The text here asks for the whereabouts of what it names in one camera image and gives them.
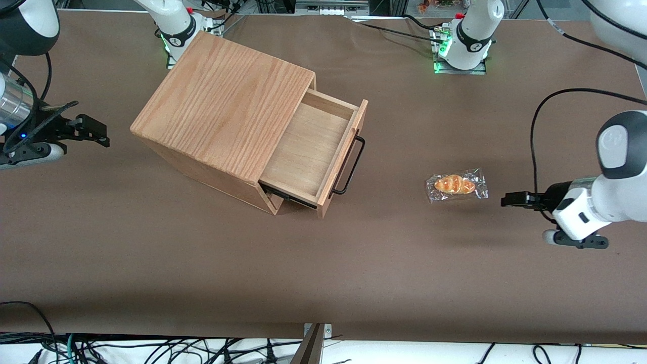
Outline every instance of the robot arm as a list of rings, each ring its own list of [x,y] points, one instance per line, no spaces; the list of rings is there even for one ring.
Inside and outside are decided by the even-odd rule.
[[[218,21],[190,12],[181,0],[134,1],[155,20],[173,61],[182,56],[199,30],[221,31]],[[0,8],[0,54],[39,56],[49,52],[58,35],[52,0],[11,0]],[[66,139],[110,145],[101,122],[87,115],[66,119],[57,111],[30,87],[0,74],[0,135],[5,137],[0,143],[0,170],[54,161],[67,152],[61,143]]]
[[[447,35],[441,35],[445,43],[438,56],[455,69],[474,69],[487,57],[504,12],[501,0],[473,0],[464,18],[442,25]]]
[[[612,222],[647,222],[647,112],[626,111],[598,132],[602,175],[573,181],[553,211],[573,240],[583,240]]]
[[[647,34],[647,5],[644,0],[589,0],[599,12],[641,34]],[[604,43],[612,45],[633,59],[647,63],[647,40],[614,27],[591,12],[591,24],[595,35]]]

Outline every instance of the drawer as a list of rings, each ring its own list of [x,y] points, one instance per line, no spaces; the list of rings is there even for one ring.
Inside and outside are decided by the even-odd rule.
[[[316,209],[323,218],[333,194],[343,194],[350,182],[353,144],[364,148],[359,133],[367,104],[357,107],[308,89],[261,175],[263,189]],[[352,171],[345,187],[335,190],[346,165]]]

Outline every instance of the wooden drawer cabinet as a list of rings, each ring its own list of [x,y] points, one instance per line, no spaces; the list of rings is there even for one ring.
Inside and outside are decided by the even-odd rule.
[[[276,214],[285,199],[324,216],[367,101],[316,91],[312,71],[199,33],[131,131],[183,174]]]

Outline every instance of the black metal handle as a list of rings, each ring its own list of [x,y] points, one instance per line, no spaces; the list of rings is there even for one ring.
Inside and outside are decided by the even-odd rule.
[[[337,186],[337,183],[339,182],[339,177],[342,176],[342,171],[344,171],[344,166],[346,165],[346,162],[348,161],[348,157],[351,156],[351,151],[353,150],[353,146],[355,145],[355,141],[361,142],[362,147],[360,148],[360,152],[357,153],[357,159],[355,159],[355,164],[353,164],[353,168],[351,169],[351,173],[348,175],[348,180],[346,181],[346,184],[344,185],[344,188],[342,190],[335,190],[334,186]],[[334,180],[333,183],[333,190],[330,191],[330,195],[328,197],[332,196],[332,194],[338,194],[342,195],[346,193],[346,190],[348,189],[348,184],[351,182],[351,179],[353,178],[353,174],[355,173],[355,167],[357,167],[357,162],[360,161],[360,157],[362,156],[362,151],[364,150],[364,146],[366,145],[366,141],[364,138],[361,136],[355,134],[355,139],[353,140],[353,143],[350,148],[348,148],[348,154],[346,154],[346,158],[344,158],[344,163],[342,163],[342,167],[339,169],[339,174],[337,175],[337,178]]]

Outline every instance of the table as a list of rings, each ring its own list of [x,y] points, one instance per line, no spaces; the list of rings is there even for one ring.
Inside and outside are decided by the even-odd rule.
[[[593,39],[588,23],[560,26]],[[566,87],[642,97],[632,65],[543,21],[503,21],[488,75],[436,75],[425,41],[342,17],[246,17],[226,38],[315,71],[323,93],[369,100],[349,192],[317,220],[192,181],[130,134],[167,72],[154,30],[141,13],[61,12],[47,100],[78,100],[69,115],[106,123],[112,146],[70,142],[61,161],[0,175],[2,301],[37,304],[59,332],[298,337],[302,323],[327,322],[346,339],[644,340],[647,225],[613,224],[607,250],[579,251],[543,243],[550,226],[536,212],[499,206],[532,186],[540,100]],[[43,57],[17,66],[42,87]],[[540,188],[598,174],[599,127],[634,108],[598,95],[550,101],[536,135]],[[490,199],[429,204],[427,177],[475,167]],[[3,308],[0,330],[44,329]]]

